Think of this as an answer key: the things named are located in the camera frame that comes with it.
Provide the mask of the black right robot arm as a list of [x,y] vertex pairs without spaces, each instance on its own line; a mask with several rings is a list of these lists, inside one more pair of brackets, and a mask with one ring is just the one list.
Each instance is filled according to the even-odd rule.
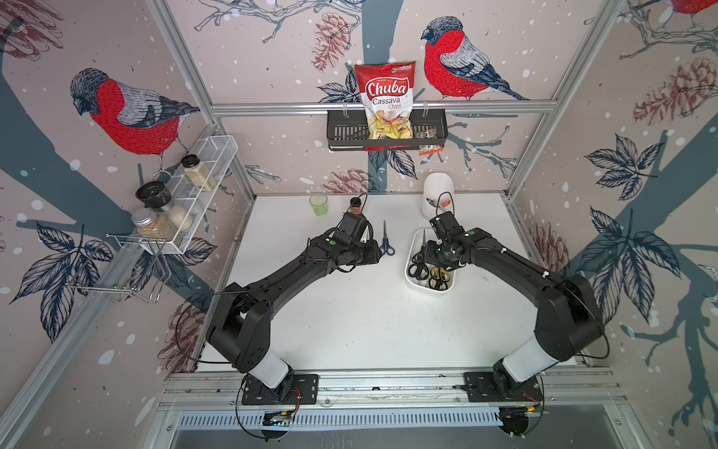
[[581,275],[564,276],[519,256],[480,228],[431,225],[438,237],[428,241],[431,265],[484,269],[526,297],[537,310],[532,336],[493,366],[493,387],[506,398],[547,368],[579,354],[605,336],[598,303]]

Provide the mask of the blue handled scissors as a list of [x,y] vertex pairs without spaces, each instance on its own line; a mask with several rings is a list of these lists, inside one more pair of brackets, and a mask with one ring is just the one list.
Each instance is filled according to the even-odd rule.
[[388,239],[386,221],[383,221],[383,241],[381,242],[380,249],[381,253],[385,256],[393,256],[396,253],[396,250]]

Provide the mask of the yellow handled scissors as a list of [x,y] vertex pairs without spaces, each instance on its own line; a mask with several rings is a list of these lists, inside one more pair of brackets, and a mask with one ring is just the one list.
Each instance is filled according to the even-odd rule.
[[428,287],[434,291],[446,291],[450,287],[451,275],[445,269],[432,267],[428,279]]

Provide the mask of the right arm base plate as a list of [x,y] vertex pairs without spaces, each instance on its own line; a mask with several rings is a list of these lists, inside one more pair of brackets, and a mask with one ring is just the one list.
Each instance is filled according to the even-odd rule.
[[537,376],[523,383],[512,380],[504,372],[465,372],[459,388],[467,393],[469,402],[522,402],[540,403],[544,399]]

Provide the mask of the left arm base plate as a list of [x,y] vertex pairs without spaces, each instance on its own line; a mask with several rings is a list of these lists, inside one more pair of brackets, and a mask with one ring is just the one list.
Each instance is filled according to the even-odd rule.
[[243,380],[241,404],[244,406],[316,404],[318,384],[317,374],[290,372],[277,387],[269,388],[259,379],[247,374]]

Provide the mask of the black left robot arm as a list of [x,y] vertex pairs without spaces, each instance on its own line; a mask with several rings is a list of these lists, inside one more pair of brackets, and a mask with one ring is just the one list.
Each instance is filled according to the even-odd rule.
[[379,263],[383,253],[375,239],[342,242],[326,232],[309,239],[295,259],[247,286],[233,282],[222,291],[205,341],[238,372],[283,397],[289,394],[293,369],[271,349],[274,316],[314,282],[335,272]]

